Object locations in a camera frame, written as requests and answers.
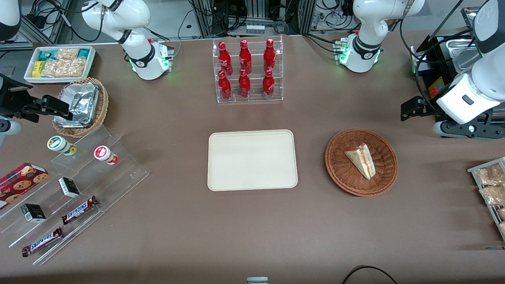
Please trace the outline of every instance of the wicker basket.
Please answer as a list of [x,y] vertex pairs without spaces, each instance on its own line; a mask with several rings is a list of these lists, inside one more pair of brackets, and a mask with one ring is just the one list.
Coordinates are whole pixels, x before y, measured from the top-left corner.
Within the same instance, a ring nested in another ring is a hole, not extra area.
[[[345,155],[353,147],[365,143],[375,165],[376,174],[367,180]],[[396,181],[398,160],[389,143],[378,134],[351,128],[335,135],[325,154],[326,169],[333,181],[343,190],[357,196],[376,196],[388,190]]]
[[[71,136],[74,138],[81,138],[84,135],[91,132],[97,126],[103,124],[105,120],[105,116],[107,115],[107,107],[109,106],[109,95],[107,94],[107,90],[104,88],[104,85],[102,85],[102,83],[96,80],[95,78],[86,78],[84,80],[72,82],[71,84],[84,84],[84,83],[94,83],[98,85],[98,87],[100,87],[100,93],[98,94],[98,102],[96,103],[96,110],[93,118],[94,122],[91,125],[91,127],[88,128],[62,128],[57,126],[53,122],[53,127],[61,135]],[[63,90],[61,90],[58,99],[62,98],[62,94]]]

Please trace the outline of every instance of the red cookie box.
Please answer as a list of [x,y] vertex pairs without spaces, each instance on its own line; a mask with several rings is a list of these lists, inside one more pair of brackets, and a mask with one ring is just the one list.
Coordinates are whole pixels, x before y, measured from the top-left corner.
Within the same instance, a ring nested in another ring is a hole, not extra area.
[[44,168],[23,163],[0,178],[0,209],[25,194],[49,175]]

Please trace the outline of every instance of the acrylic bottle rack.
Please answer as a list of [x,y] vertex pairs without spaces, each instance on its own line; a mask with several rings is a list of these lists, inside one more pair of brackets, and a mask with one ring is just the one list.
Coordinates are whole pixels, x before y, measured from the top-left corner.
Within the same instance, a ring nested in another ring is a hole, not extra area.
[[[263,69],[263,53],[265,52],[267,39],[271,38],[274,40],[274,49],[275,49],[275,68],[273,70],[272,77],[275,80],[274,84],[274,94],[273,97],[269,100],[263,98],[263,78],[265,78],[265,71]],[[240,61],[239,61],[239,53],[240,53],[240,41],[235,39],[225,39],[223,40],[226,43],[226,49],[230,53],[231,56],[231,66],[233,67],[233,74],[228,76],[228,80],[231,83],[231,100],[225,101],[221,96],[221,92],[219,90],[218,85],[218,72],[221,70],[221,66],[219,65],[219,48],[218,43],[222,41],[221,39],[214,39],[213,41],[213,49],[212,49],[212,59],[214,62],[214,80],[216,82],[216,97],[218,103],[232,104],[232,103],[247,103],[247,102],[256,102],[256,103],[267,103],[267,102],[275,102],[282,101],[284,98],[284,86],[283,86],[283,43],[281,36],[270,36],[270,37],[248,37],[247,45],[249,50],[251,51],[252,58],[252,73],[249,74],[249,79],[251,81],[251,91],[248,99],[244,99],[240,95],[240,88],[238,86],[238,79],[240,77]]]
[[[100,126],[75,143],[75,155],[68,157],[60,154],[47,164],[45,169],[49,178],[0,211],[0,229],[6,241],[2,245],[19,251],[19,257],[22,257],[23,247],[61,227],[63,239],[49,243],[26,258],[33,265],[43,264],[146,178],[149,173],[126,151],[119,140],[119,136],[105,126]],[[95,159],[93,151],[100,145],[109,147],[118,155],[119,162],[111,166]],[[58,183],[58,179],[63,176],[74,180],[81,192],[80,196],[70,198],[63,195]],[[99,204],[63,225],[61,217],[93,195]],[[46,220],[39,224],[27,222],[21,212],[24,203],[40,205]]]

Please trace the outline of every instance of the brown tabletop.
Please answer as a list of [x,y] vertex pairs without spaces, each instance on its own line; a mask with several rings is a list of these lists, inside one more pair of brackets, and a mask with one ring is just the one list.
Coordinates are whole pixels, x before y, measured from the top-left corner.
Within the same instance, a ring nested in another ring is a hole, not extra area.
[[[406,33],[411,44],[426,35]],[[466,172],[505,156],[503,141],[440,139],[432,117],[400,122],[401,103],[418,93],[398,33],[365,74],[336,66],[301,36],[283,39],[284,101],[245,106],[217,104],[211,40],[183,42],[173,72],[154,81],[132,72],[119,45],[96,45],[93,76],[110,96],[105,125],[151,175],[42,266],[2,242],[0,282],[245,283],[264,275],[271,284],[340,283],[369,264],[399,283],[503,283],[505,252],[484,250],[503,242]],[[45,146],[56,134],[50,121],[22,121],[23,133],[5,139],[1,175],[56,155]],[[327,142],[352,127],[377,132],[396,151],[398,180],[383,195],[349,195],[326,172]],[[264,129],[294,133],[298,185],[210,191],[209,136]],[[366,281],[388,279],[360,271],[348,283]]]

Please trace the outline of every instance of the red bottle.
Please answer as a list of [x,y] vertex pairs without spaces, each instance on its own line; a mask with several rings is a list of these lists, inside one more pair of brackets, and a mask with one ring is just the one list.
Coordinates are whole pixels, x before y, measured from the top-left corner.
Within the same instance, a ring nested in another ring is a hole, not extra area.
[[249,98],[251,91],[251,81],[249,80],[249,77],[247,76],[247,71],[244,68],[240,70],[240,78],[238,79],[238,85],[240,86],[240,95],[244,99]]
[[251,51],[247,48],[247,40],[245,39],[240,41],[240,54],[238,57],[240,59],[240,67],[245,69],[247,74],[251,74],[253,71],[253,62],[251,60]]
[[275,80],[272,77],[272,69],[267,69],[265,78],[263,78],[263,97],[267,100],[274,96]]
[[233,74],[233,68],[231,67],[231,56],[226,50],[226,44],[224,41],[220,41],[219,44],[219,65],[221,69],[226,72],[226,75],[231,76]]
[[275,67],[275,50],[274,50],[274,40],[269,38],[267,39],[267,48],[265,49],[265,53],[263,53],[263,69],[265,72],[268,69],[274,70]]
[[223,70],[219,70],[218,73],[219,76],[219,90],[221,91],[221,96],[223,97],[223,100],[229,101],[231,100],[231,85],[230,81],[228,78],[226,78],[226,74]]

